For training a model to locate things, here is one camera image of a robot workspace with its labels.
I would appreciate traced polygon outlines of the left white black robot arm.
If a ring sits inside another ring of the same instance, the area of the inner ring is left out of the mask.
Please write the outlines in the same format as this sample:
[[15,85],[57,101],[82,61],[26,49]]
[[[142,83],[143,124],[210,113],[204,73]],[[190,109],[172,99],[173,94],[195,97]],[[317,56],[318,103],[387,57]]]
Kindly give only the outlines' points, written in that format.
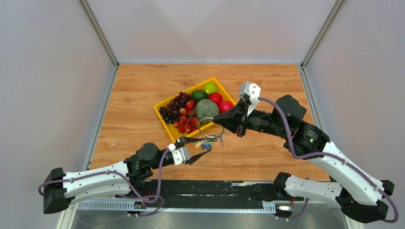
[[145,143],[131,157],[98,169],[65,172],[61,167],[55,168],[38,187],[43,197],[43,213],[59,213],[70,205],[92,198],[109,195],[126,198],[129,193],[144,203],[155,203],[161,199],[161,174],[158,174],[155,195],[143,196],[146,192],[144,181],[153,175],[154,169],[161,171],[165,166],[194,163],[202,154],[190,156],[186,144],[199,141],[198,138],[180,137],[166,149]]

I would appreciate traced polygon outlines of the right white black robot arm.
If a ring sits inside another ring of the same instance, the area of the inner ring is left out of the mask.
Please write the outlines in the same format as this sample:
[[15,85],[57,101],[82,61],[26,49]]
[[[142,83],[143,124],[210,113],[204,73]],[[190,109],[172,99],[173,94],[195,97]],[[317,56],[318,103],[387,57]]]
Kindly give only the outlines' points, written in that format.
[[248,111],[252,103],[247,96],[230,110],[216,116],[215,124],[238,137],[246,130],[285,139],[284,147],[295,159],[306,160],[328,173],[329,182],[305,180],[280,172],[273,182],[278,199],[303,197],[338,207],[360,223],[387,221],[389,209],[394,211],[390,223],[398,220],[398,210],[391,199],[394,184],[378,180],[355,165],[320,128],[304,121],[306,108],[290,95],[273,102],[273,111]]

